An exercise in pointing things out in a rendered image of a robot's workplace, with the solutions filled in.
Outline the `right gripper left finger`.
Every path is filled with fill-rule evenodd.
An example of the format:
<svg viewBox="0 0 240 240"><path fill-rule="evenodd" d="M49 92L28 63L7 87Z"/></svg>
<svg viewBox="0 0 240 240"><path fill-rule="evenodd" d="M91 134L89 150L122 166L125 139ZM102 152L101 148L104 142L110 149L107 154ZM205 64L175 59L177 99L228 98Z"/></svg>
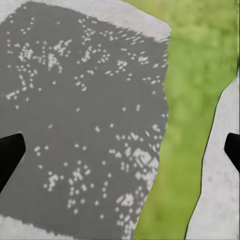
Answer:
<svg viewBox="0 0 240 240"><path fill-rule="evenodd" d="M0 138L0 193L26 153L22 133Z"/></svg>

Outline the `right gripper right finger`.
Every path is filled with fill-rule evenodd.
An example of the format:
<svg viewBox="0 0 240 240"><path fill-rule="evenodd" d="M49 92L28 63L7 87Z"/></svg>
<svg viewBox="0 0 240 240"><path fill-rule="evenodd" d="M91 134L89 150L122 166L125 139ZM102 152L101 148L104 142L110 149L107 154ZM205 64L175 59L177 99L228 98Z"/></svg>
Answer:
<svg viewBox="0 0 240 240"><path fill-rule="evenodd" d="M236 133L229 133L227 135L224 152L230 158L237 170L240 172L240 135Z"/></svg>

